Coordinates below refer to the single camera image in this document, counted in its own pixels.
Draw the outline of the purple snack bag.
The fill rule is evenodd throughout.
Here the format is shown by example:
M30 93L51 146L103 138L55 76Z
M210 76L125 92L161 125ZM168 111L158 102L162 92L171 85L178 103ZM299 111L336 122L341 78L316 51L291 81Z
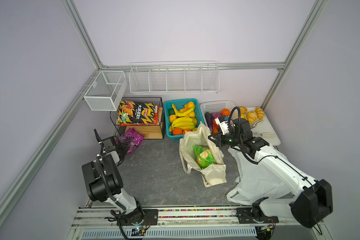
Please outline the purple snack bag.
M144 136L137 132L134 128L126 130L119 140L128 146L127 154L132 154L139 146L141 146Z

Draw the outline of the cream canvas tote bag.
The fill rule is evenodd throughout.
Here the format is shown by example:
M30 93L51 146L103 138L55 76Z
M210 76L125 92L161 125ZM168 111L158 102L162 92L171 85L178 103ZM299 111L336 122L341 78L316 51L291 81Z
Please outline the cream canvas tote bag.
M196 131L185 133L179 142L184 172L190 174L196 170L201 173L206 188L227 182L224 154L208 139L210 136L210 129L201 123Z

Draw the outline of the green chips bag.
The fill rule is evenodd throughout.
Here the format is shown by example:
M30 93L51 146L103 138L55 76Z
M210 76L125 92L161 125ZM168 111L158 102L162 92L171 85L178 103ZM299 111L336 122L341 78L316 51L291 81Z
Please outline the green chips bag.
M193 146L195 161L201 169L216 164L215 158L209 148L200 145Z

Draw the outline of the white plastic grocery bag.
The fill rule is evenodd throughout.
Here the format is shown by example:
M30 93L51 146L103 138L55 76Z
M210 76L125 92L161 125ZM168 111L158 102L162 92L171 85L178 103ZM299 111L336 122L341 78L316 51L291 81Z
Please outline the white plastic grocery bag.
M238 165L238 183L227 193L227 200L236 204L250 206L255 201L268 197L270 199L290 199L291 190L272 171L263 165L254 165L243 154L232 148L228 152Z

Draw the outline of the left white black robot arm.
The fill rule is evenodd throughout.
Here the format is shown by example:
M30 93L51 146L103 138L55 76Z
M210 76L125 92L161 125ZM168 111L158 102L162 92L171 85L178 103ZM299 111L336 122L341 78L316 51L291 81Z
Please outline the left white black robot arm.
M124 183L118 170L129 146L112 136L102 139L97 130L95 137L101 149L96 158L82 165L87 194L91 201L111 204L109 221L129 223L132 225L142 224L145 213L136 198L124 190Z

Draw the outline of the yellow banana bunch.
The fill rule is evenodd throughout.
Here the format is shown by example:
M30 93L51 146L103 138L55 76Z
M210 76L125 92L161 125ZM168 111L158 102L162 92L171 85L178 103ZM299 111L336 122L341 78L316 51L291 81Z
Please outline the yellow banana bunch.
M198 121L196 118L181 117L173 120L169 131L172 132L174 129L179 128L182 130L190 129L193 130L197 126Z

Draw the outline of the white plastic vegetable basket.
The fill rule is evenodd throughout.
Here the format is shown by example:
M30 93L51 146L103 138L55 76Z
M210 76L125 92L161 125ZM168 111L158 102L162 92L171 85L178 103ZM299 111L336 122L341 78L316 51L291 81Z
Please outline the white plastic vegetable basket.
M214 102L206 102L200 104L202 117L204 118L204 121L205 121L205 112L209 112L213 119L213 115L216 115L217 113L221 113L221 110L229 109L230 111L232 111L232 109L235 106L236 105L232 101L214 101Z

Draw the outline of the black yellow chips bag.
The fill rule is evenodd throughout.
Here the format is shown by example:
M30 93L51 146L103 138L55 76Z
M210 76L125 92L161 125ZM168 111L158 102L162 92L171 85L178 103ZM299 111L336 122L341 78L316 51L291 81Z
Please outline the black yellow chips bag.
M121 126L156 125L158 106L154 103L120 101L116 123Z

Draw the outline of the croissant top left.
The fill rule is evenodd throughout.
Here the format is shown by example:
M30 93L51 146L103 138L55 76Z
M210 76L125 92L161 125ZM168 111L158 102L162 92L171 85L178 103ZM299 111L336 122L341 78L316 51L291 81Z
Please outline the croissant top left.
M248 109L246 107L239 107L241 111L241 115L245 115L248 112Z

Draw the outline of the croissant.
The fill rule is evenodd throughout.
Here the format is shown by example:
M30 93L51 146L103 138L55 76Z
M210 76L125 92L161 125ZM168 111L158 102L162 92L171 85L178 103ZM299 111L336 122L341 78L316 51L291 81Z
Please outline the croissant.
M252 125L258 119L257 112L256 111L247 112L246 118L250 123L250 125Z
M264 110L262 108L260 108L260 107L256 107L255 111L256 111L258 119L262 120L264 118L264 116L265 116Z
M241 115L245 115L248 112L248 109L246 107L239 107L241 111Z

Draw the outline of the croissant middle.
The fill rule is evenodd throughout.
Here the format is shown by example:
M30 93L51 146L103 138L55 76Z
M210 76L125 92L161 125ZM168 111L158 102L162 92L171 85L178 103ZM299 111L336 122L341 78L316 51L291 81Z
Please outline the croissant middle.
M258 119L257 112L256 111L247 112L246 118L250 123L250 125L252 125Z

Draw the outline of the single yellow banana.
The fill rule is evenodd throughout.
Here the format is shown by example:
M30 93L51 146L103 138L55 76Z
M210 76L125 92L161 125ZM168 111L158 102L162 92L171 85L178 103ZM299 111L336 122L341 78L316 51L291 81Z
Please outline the single yellow banana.
M177 117L195 117L195 104L193 102L189 102L185 104L185 107L181 110L177 110L175 104L172 104L172 108Z

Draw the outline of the croissant right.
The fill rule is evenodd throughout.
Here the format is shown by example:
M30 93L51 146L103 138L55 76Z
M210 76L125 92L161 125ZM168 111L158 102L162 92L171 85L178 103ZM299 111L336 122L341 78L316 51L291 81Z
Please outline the croissant right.
M256 111L258 119L262 120L264 118L264 116L265 116L264 110L262 108L260 108L260 107L256 107L255 111Z

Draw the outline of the white mesh wall basket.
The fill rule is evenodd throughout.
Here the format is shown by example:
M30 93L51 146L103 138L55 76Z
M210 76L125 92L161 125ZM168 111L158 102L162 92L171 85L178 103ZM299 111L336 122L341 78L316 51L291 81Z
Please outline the white mesh wall basket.
M84 99L92 111L117 111L127 88L123 71L99 71Z

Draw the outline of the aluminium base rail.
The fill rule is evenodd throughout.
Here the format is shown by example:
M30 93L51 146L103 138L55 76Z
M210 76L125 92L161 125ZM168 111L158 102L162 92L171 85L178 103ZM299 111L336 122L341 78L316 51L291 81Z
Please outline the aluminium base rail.
M110 208L79 209L68 240L330 240L324 222L312 229L283 217L257 223L249 207L148 207L144 222L110 222Z

